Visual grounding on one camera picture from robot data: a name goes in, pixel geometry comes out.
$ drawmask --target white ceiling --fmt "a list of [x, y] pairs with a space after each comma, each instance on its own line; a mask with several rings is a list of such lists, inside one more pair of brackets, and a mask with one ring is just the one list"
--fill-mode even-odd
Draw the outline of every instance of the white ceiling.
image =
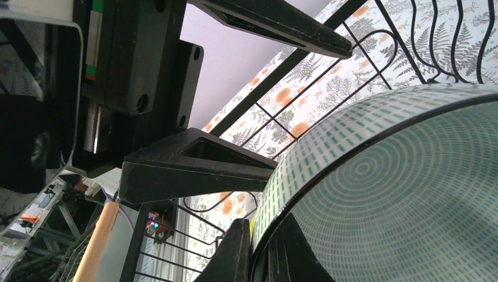
[[[330, 0], [287, 0], [316, 16]], [[181, 39], [201, 45], [204, 61], [189, 127], [202, 128], [284, 45], [228, 28], [188, 5]]]

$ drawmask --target black 3d-printed bracket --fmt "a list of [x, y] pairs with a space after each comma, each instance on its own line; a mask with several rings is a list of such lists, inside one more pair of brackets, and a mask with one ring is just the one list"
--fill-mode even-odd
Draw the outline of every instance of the black 3d-printed bracket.
[[277, 162], [190, 128], [125, 157], [119, 196], [146, 203], [264, 190]]
[[249, 282], [249, 220], [235, 219], [211, 261], [194, 282]]
[[287, 45], [347, 59], [352, 44], [284, 0], [191, 0], [223, 24]]

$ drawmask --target wooden dowel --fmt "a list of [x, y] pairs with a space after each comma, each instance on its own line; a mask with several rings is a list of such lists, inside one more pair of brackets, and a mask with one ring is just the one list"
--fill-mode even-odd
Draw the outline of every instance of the wooden dowel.
[[108, 202], [105, 204], [102, 214], [95, 225], [90, 242], [83, 254], [81, 263], [76, 271], [74, 282], [91, 282], [99, 267], [100, 258], [104, 252], [110, 231], [116, 220], [119, 204]]

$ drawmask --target green dashed pattern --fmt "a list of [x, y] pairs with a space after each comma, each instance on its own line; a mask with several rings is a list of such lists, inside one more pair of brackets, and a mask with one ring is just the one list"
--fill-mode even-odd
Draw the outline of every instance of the green dashed pattern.
[[397, 132], [291, 210], [336, 281], [498, 280], [498, 102]]
[[256, 215], [253, 249], [287, 202], [337, 158], [414, 116], [494, 93], [491, 86], [420, 85], [373, 96], [326, 118], [297, 142], [270, 177]]

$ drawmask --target screw hole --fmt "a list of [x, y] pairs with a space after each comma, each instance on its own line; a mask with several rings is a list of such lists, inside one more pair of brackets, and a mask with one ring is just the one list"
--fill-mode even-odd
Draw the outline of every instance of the screw hole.
[[147, 109], [147, 105], [149, 105], [149, 97], [146, 94], [141, 95], [139, 101], [137, 102], [137, 111], [139, 113], [143, 113], [145, 109]]
[[197, 61], [200, 56], [201, 56], [201, 48], [196, 47], [196, 50], [194, 51], [194, 61]]
[[185, 124], [186, 120], [187, 120], [187, 118], [185, 116], [181, 116], [180, 123], [178, 124], [178, 126], [182, 127]]
[[166, 0], [154, 0], [156, 11], [162, 13], [166, 9]]

